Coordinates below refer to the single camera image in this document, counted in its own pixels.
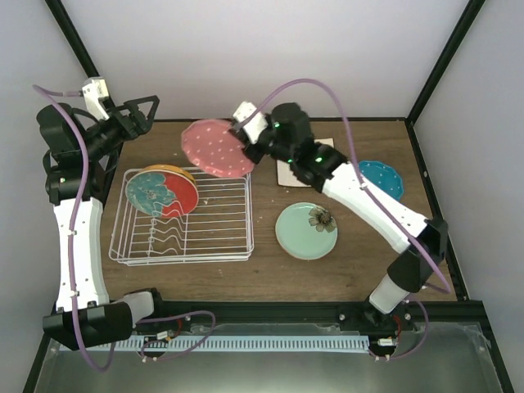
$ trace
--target brown flower decoration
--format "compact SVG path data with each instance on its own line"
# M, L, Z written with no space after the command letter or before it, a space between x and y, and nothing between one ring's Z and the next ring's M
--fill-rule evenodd
M311 209L309 215L311 216L309 219L309 225L316 227L317 232L322 232L325 229L331 233L337 228L337 222L331 213L321 206Z

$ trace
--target wooden table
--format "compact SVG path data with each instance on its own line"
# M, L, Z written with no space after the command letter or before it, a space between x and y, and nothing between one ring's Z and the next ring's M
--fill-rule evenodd
M369 295L396 253L337 202L312 189L278 186L276 163L268 157L252 173L255 250L248 261L128 267L110 260L108 250L124 172L153 164L192 166L180 149L180 133L187 126L183 122L155 123L149 134L124 145L102 216L102 267L112 299L144 287L156 287L166 300L363 300ZM404 180L402 203L430 217L404 123L354 122L352 127L359 160L380 160L394 167ZM313 131L316 138L334 138L335 148L349 153L341 122L315 122ZM337 245L320 260L294 259L277 243L277 217L298 201L319 203L337 220ZM440 268L450 282L445 263ZM434 276L430 282L438 283ZM455 300L454 294L430 290L419 298Z

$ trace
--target dish rack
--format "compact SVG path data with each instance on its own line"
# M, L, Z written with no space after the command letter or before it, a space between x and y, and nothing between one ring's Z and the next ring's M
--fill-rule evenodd
M125 172L111 235L109 257L128 266L248 260L253 252L251 175L216 178L196 167L183 168L195 179L199 201L189 215L146 215L125 196Z

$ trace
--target mint green plate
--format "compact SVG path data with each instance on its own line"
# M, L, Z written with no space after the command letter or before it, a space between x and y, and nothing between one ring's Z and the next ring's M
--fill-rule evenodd
M275 225L280 246L299 260L317 260L329 253L337 242L335 219L322 206L299 202L288 206Z

